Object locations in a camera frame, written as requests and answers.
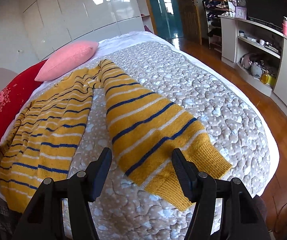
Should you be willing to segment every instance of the wooden floor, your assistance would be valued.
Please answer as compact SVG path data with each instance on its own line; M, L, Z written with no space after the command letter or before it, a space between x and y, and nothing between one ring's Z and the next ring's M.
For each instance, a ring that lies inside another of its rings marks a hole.
M219 52L184 38L176 38L169 42L177 49L199 59L235 84L246 94L267 122L277 142L280 161L277 172L261 197L268 208L267 227L274 232L276 239L282 239L287 231L287 117L271 98L246 83L232 67L223 63Z

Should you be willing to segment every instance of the teal sliding door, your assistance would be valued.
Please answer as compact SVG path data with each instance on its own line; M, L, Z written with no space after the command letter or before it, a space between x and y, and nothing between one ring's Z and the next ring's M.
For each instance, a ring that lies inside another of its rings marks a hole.
M183 37L177 0L150 0L157 35L165 40Z

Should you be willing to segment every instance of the white bed sheet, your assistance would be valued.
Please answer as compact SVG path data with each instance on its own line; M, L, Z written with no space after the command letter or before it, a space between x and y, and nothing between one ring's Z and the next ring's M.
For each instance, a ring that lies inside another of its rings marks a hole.
M193 64L195 64L198 67L200 67L200 68L210 72L211 74L213 74L215 77L220 79L229 89L231 89L238 97L240 97L249 106L251 106L251 108L259 116L259 118L260 118L260 120L262 122L262 125L264 127L264 130L266 132L266 137L267 137L267 141L268 141L268 148L269 148L269 153L270 153L269 177L267 179L266 185L262 188L262 190L260 192L257 193L257 195L259 195L259 196L262 195L262 193L264 192L265 187L267 186L269 181L272 179L273 175L275 174L275 172L277 170L277 167L278 167L278 164L279 164L279 150L278 150L278 147L277 147L277 143L276 143L274 137L272 136L272 133L271 133L267 123L265 122L264 118L260 114L259 110L254 106L254 104L249 100L249 98L238 87L236 87L234 84L232 84L230 81L228 81L226 78L224 78L223 76L218 74L216 71L214 71L213 69L211 69L207 65L203 64L198 59L190 56L189 54L187 54L187 53L185 53L183 51L180 51L180 50L176 49L173 45L171 45L167 41L165 41L162 38L160 38L160 37L158 37L158 36L156 36L156 35L154 35L152 33L149 33L149 32L130 32L128 34L117 36L117 37L114 37L112 39L106 39L106 40L100 41L97 52L95 53L95 55L89 61L95 60L95 59L97 59L99 57L103 57L105 55L108 55L110 53L116 52L118 50L125 49L125 48L131 47L131 46L143 43L143 42L147 42L147 41L156 41L156 42L159 42L161 44L165 44L165 45L169 46L173 51L176 51L176 52L184 55ZM39 91L41 91L44 88L46 88L50 83L51 83L51 81L44 82L40 87L38 87L32 93L32 95L30 96L30 98L29 98L29 100L27 102L31 101L31 98L36 93L38 93ZM13 126L13 122L9 125L8 129L6 130L4 136L1 139L0 144L5 140L6 136L9 133L9 131L12 129L12 126ZM5 198L3 197L1 192L0 192L0 197L3 200L5 200Z

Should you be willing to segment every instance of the pillow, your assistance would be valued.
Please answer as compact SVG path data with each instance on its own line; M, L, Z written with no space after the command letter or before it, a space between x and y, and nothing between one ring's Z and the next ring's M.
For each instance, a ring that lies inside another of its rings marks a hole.
M56 79L89 60L96 52L96 41L77 41L55 51L36 76L36 81Z
M42 82L34 81L46 60L26 69L0 92L0 140L16 114Z

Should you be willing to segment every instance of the pink bottle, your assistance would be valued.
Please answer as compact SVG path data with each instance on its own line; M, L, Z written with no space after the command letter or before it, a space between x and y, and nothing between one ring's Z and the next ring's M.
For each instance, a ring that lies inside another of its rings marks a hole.
M283 26L283 33L284 35L287 36L287 17L284 16L284 23L282 24Z

